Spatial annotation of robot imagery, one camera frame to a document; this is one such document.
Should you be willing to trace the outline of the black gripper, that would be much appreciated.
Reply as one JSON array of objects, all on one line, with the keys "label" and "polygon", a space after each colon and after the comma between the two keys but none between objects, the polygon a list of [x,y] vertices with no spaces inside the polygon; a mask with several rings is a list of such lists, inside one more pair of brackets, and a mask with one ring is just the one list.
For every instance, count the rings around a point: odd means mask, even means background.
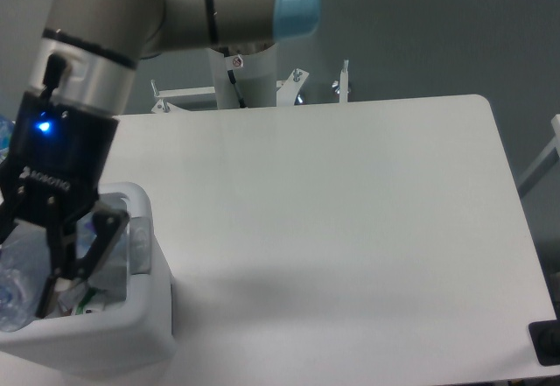
[{"label": "black gripper", "polygon": [[99,270],[130,221],[129,214],[99,209],[91,218],[95,239],[76,258],[66,228],[98,201],[98,184],[119,121],[66,104],[53,104],[26,92],[17,114],[7,158],[1,164],[1,238],[15,220],[45,227],[50,273],[45,279],[35,317],[51,311],[59,280],[85,281]]}]

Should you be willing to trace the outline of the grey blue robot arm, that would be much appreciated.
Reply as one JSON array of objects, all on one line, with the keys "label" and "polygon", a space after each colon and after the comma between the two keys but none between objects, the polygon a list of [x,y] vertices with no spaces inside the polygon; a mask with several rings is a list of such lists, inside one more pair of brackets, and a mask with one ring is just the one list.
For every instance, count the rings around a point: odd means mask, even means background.
[{"label": "grey blue robot arm", "polygon": [[45,230],[38,318],[56,284],[88,279],[129,222],[98,185],[139,61],[304,36],[319,17],[320,0],[53,0],[1,165],[2,238],[21,221]]}]

